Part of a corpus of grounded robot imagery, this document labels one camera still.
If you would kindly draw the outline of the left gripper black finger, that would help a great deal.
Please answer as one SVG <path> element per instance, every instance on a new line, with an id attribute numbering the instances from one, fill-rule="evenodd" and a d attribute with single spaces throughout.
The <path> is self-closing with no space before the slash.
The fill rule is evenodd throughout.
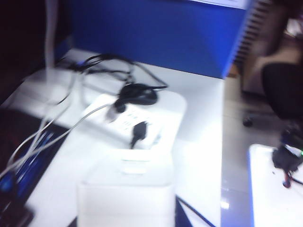
<path id="1" fill-rule="evenodd" d="M 187 207 L 191 212 L 193 212 L 196 216 L 198 216 L 204 223 L 206 223 L 209 227 L 213 226 L 213 223 L 210 222 L 205 216 L 203 216 L 200 212 L 198 212 L 193 206 L 183 200 L 181 197 L 176 197 L 176 226 L 177 227 L 192 227 L 188 216 L 185 213 L 182 205 Z"/>

